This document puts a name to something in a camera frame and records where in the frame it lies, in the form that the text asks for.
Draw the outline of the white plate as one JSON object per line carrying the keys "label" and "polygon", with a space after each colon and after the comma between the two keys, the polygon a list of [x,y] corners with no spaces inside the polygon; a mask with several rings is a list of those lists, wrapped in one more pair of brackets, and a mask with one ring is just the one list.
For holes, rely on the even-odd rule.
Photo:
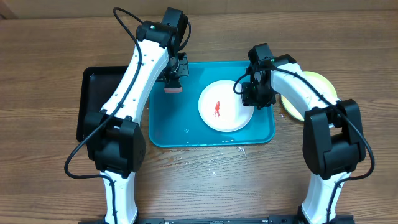
{"label": "white plate", "polygon": [[244,106],[240,91],[242,85],[232,80],[219,80],[209,84],[200,94],[198,111],[201,119],[210,128],[230,133],[250,122],[253,106]]}

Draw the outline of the yellow plate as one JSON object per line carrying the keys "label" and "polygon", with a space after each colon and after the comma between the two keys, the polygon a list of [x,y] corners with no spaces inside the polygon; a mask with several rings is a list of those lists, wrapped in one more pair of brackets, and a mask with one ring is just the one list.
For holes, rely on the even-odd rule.
{"label": "yellow plate", "polygon": [[[320,75],[319,73],[304,71],[305,76],[311,81],[314,82],[317,86],[319,86],[326,94],[331,95],[333,97],[337,97],[337,92],[332,83]],[[291,115],[293,118],[304,122],[303,116],[297,111],[297,109],[290,103],[290,101],[285,97],[281,96],[281,102],[284,109]]]}

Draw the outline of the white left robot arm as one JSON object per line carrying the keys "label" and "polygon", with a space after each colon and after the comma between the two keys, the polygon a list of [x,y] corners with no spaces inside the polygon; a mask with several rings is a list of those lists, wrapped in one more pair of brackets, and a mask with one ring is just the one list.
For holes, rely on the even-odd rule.
{"label": "white left robot arm", "polygon": [[165,92],[180,93],[180,77],[188,75],[182,51],[191,33],[188,17],[167,8],[161,22],[142,21],[132,35],[134,53],[119,85],[103,106],[84,117],[83,143],[88,157],[100,171],[106,192],[107,212],[102,223],[135,223],[135,174],[146,153],[140,122],[155,82]]}

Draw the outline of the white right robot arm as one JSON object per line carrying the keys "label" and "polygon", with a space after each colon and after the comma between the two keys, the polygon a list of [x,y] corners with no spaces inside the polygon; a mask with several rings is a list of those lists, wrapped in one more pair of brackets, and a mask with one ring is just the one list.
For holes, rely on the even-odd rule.
{"label": "white right robot arm", "polygon": [[281,94],[304,118],[302,153],[312,176],[304,202],[287,223],[354,223],[353,216],[337,215],[335,208],[344,183],[358,179],[351,176],[357,165],[374,157],[357,102],[322,92],[293,57],[273,56],[267,43],[255,45],[248,59],[250,81],[237,92],[242,104],[262,109]]}

